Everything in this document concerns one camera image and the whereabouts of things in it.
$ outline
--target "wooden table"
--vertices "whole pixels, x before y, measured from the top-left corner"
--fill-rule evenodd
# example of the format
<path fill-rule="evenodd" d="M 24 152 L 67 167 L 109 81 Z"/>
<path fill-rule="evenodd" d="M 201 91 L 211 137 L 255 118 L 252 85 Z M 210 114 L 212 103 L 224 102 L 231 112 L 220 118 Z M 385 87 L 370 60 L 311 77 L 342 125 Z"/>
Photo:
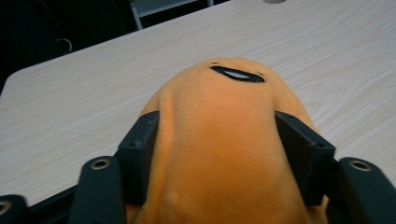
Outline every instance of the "wooden table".
<path fill-rule="evenodd" d="M 75 185 L 166 80 L 237 56 L 285 78 L 337 159 L 371 161 L 396 184 L 396 1 L 232 0 L 12 75 L 0 99 L 0 195 L 33 204 Z"/>

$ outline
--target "black mount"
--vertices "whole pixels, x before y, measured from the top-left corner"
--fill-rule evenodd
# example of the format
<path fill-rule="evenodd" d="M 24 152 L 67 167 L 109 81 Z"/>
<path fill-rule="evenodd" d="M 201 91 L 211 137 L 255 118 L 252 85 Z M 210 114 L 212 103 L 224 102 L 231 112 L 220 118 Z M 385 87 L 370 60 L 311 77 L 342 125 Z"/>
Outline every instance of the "black mount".
<path fill-rule="evenodd" d="M 28 207 L 20 195 L 0 196 L 0 224 L 125 224 L 125 204 L 142 205 L 160 113 L 140 117 L 114 157 L 84 164 L 78 184 Z M 336 161 L 335 147 L 292 115 L 276 126 L 307 206 L 329 197 L 330 224 L 396 223 L 396 190 L 374 164 Z"/>

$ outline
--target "black open mouth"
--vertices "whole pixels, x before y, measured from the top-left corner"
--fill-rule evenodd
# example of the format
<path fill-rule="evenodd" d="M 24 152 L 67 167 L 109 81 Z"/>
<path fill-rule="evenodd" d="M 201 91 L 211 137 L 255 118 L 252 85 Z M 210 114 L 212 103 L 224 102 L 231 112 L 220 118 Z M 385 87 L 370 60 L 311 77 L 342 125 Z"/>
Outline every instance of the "black open mouth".
<path fill-rule="evenodd" d="M 212 70 L 238 81 L 244 82 L 265 82 L 264 78 L 259 77 L 257 75 L 253 75 L 244 71 L 239 71 L 232 68 L 221 67 L 221 66 L 212 66 L 210 67 Z"/>

